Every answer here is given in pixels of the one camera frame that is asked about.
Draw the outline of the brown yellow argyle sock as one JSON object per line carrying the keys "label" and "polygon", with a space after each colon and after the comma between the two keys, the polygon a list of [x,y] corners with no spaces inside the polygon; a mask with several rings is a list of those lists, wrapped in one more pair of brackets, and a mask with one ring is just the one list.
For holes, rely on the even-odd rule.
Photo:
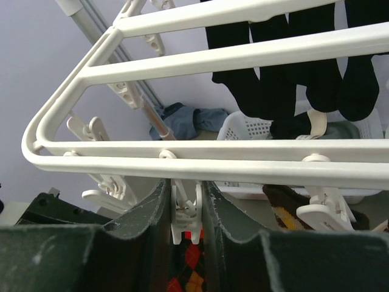
{"label": "brown yellow argyle sock", "polygon": [[388,220],[370,228],[369,218],[352,210],[338,188],[307,187],[306,190],[308,196],[288,186],[263,186],[280,228],[290,231],[388,232]]}

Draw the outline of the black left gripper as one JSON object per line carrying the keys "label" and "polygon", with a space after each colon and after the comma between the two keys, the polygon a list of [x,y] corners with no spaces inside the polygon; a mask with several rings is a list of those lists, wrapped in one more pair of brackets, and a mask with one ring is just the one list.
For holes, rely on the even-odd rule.
{"label": "black left gripper", "polygon": [[1,228],[2,291],[167,289],[166,179],[113,220],[40,193],[15,224]]}

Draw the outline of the white clip hanger frame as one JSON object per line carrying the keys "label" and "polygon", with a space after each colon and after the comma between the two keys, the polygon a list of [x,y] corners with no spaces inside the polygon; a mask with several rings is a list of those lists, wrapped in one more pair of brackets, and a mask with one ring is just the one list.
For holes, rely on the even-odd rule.
{"label": "white clip hanger frame", "polygon": [[128,1],[22,137],[36,167],[85,173],[83,197],[117,213],[125,176],[171,178],[171,230],[197,232],[215,181],[270,200],[288,229],[353,231],[350,204],[388,188],[388,131],[371,59],[388,53],[388,4],[346,1]]}

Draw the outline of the black red argyle sock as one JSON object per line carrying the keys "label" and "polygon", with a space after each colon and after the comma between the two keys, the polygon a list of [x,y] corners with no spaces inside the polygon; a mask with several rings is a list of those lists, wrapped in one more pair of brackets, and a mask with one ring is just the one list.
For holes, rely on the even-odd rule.
{"label": "black red argyle sock", "polygon": [[189,232],[182,234],[178,245],[171,244],[167,291],[207,291],[202,232],[197,245],[192,243]]}

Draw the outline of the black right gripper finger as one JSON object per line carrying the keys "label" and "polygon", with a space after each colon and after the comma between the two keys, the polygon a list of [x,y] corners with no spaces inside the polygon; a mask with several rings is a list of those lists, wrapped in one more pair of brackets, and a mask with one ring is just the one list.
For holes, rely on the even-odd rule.
{"label": "black right gripper finger", "polygon": [[202,184],[209,291],[387,291],[386,232],[273,231]]}

